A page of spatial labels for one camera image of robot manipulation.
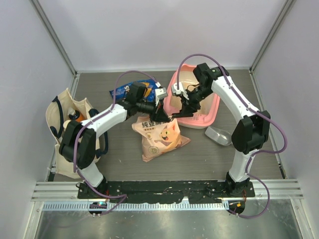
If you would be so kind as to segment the metal litter scoop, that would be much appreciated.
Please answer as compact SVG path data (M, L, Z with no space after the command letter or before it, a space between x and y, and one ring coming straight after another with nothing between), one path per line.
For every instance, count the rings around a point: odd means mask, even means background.
M205 131L205 135L221 146L228 146L232 143L231 134L219 128L209 126Z

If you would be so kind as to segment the black bag clip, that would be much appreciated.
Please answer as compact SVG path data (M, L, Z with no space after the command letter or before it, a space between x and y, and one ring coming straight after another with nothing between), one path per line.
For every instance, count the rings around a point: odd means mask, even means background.
M179 115L172 114L171 116L168 117L169 121L173 121L174 119L178 119Z

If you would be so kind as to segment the pink cat litter bag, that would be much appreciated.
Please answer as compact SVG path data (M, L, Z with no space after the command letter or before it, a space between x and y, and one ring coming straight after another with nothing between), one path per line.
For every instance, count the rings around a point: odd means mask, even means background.
M132 124L133 131L142 136L142 160L149 162L167 152L183 147L190 139L181 135L176 119L170 122L155 122L150 117L138 117Z

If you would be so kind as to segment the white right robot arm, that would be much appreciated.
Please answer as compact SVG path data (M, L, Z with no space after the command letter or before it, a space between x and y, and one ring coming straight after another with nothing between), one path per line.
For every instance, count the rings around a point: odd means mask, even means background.
M220 97L237 123L231 135L235 155L226 174L224 191L229 196L238 196L248 187L251 163L268 140L270 114L259 111L243 96L223 66L210 68L202 63L193 69L193 74L198 81L193 90L187 90L179 82L172 85L172 95L181 100L181 110L172 116L191 117L200 109L200 102L208 96L216 93Z

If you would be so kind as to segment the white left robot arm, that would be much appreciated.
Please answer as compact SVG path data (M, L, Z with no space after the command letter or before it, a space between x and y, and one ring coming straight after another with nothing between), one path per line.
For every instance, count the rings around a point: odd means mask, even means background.
M71 120L66 127L59 153L73 163L73 170L85 180L89 193L96 199L105 197L108 190L108 181L94 162L97 139L136 113L148 114L154 122L169 122L163 109L166 88L159 86L155 90L153 102L145 100L146 91L144 84L133 82L124 98L90 119L82 122Z

